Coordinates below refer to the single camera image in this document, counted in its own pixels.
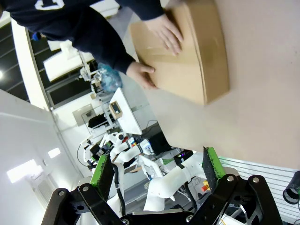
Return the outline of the person's right hand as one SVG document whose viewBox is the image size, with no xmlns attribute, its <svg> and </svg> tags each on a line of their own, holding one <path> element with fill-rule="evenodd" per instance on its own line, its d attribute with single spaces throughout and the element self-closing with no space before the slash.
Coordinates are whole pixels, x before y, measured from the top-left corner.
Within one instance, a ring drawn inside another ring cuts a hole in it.
<svg viewBox="0 0 300 225">
<path fill-rule="evenodd" d="M 153 67 L 146 66 L 139 62 L 132 62 L 127 68 L 126 75 L 132 78 L 144 89 L 156 89 L 157 87 L 150 79 L 149 74 L 155 72 Z"/>
</svg>

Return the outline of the person's left hand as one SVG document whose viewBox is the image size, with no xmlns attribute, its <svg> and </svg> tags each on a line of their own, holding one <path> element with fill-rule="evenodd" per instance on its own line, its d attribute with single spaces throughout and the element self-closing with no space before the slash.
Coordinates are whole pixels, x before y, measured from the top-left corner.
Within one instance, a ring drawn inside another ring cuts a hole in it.
<svg viewBox="0 0 300 225">
<path fill-rule="evenodd" d="M 157 18 L 144 21 L 147 28 L 159 38 L 163 46 L 172 52 L 173 55 L 178 55 L 181 52 L 180 43 L 183 41 L 183 36 L 177 26 L 169 20 L 166 14 Z"/>
</svg>

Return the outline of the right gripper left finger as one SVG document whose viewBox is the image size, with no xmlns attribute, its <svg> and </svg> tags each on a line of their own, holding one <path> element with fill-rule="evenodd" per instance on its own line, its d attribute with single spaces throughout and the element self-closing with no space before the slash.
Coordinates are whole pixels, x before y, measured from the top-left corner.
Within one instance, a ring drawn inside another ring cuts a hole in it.
<svg viewBox="0 0 300 225">
<path fill-rule="evenodd" d="M 114 174 L 110 157 L 102 155 L 89 183 L 71 192 L 65 188 L 53 191 L 42 224 L 75 225 L 82 214 L 89 212 L 99 225 L 122 225 L 107 203 Z"/>
</svg>

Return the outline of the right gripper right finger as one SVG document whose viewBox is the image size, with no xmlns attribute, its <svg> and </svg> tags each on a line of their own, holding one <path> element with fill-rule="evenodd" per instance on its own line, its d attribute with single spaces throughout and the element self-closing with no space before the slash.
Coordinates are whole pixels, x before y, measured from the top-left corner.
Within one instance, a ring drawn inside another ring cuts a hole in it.
<svg viewBox="0 0 300 225">
<path fill-rule="evenodd" d="M 202 168 L 211 194 L 188 221 L 189 225 L 217 225 L 230 204 L 238 205 L 248 225 L 280 225 L 282 219 L 266 179 L 247 180 L 226 173 L 213 147 L 203 149 Z"/>
</svg>

